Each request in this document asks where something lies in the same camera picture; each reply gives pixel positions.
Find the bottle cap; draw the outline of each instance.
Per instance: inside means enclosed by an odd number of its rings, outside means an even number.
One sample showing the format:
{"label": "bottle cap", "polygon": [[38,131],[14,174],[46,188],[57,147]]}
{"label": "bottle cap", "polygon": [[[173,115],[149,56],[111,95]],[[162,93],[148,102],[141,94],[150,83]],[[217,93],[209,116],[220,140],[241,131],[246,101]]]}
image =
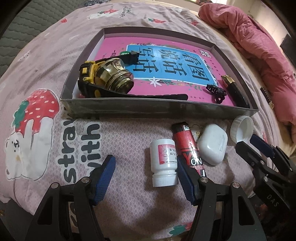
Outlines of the bottle cap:
{"label": "bottle cap", "polygon": [[238,116],[234,119],[230,128],[230,138],[235,143],[240,141],[248,142],[254,131],[253,120],[246,115]]}
{"label": "bottle cap", "polygon": [[154,177],[152,176],[152,184],[153,187],[167,187],[178,185],[178,176],[177,175],[169,175],[162,177]]}

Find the pink label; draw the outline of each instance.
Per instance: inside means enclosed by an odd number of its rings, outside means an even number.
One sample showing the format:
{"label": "pink label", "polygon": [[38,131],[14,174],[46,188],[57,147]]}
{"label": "pink label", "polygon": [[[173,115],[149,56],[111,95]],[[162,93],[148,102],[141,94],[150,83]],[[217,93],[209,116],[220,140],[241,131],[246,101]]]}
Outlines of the pink label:
{"label": "pink label", "polygon": [[177,163],[176,147],[171,144],[158,145],[159,164]]}

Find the gray box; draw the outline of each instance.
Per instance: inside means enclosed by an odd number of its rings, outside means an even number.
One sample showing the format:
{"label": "gray box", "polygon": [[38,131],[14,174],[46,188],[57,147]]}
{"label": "gray box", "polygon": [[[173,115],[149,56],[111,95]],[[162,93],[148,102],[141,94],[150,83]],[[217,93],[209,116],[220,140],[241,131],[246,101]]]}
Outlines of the gray box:
{"label": "gray box", "polygon": [[[74,99],[73,90],[79,77],[79,68],[87,60],[93,60],[106,37],[149,37],[176,41],[211,52],[226,74],[231,76],[247,97],[250,109],[222,104],[148,98],[85,98]],[[71,69],[61,94],[61,102],[73,118],[128,117],[128,118],[219,118],[234,119],[239,115],[252,116],[258,106],[245,81],[213,43],[175,31],[145,27],[115,27],[102,29],[86,46]]]}

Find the white plastic bottle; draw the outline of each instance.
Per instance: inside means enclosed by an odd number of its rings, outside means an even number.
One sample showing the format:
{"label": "white plastic bottle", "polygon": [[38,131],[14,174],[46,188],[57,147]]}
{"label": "white plastic bottle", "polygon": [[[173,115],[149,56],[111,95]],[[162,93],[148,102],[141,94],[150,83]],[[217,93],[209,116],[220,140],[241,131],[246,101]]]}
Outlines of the white plastic bottle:
{"label": "white plastic bottle", "polygon": [[159,139],[150,143],[152,184],[154,187],[166,187],[178,184],[177,154],[175,142],[171,139]]}

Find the metal bolt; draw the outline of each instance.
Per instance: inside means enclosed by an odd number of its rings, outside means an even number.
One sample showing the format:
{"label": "metal bolt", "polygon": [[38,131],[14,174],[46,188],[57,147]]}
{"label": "metal bolt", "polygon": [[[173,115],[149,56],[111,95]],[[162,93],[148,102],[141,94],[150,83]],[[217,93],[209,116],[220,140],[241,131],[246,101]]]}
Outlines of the metal bolt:
{"label": "metal bolt", "polygon": [[236,182],[233,182],[233,183],[232,183],[232,186],[233,186],[234,188],[239,188],[239,187],[240,187],[240,185],[239,185],[238,183],[236,183]]}
{"label": "metal bolt", "polygon": [[81,181],[82,181],[83,183],[88,183],[88,182],[89,182],[89,177],[83,177],[83,178],[81,179]]}
{"label": "metal bolt", "polygon": [[201,177],[200,181],[203,183],[207,183],[209,181],[209,179],[207,177]]}
{"label": "metal bolt", "polygon": [[55,189],[55,188],[57,188],[58,186],[59,186],[58,183],[53,183],[50,187],[53,188],[53,189]]}

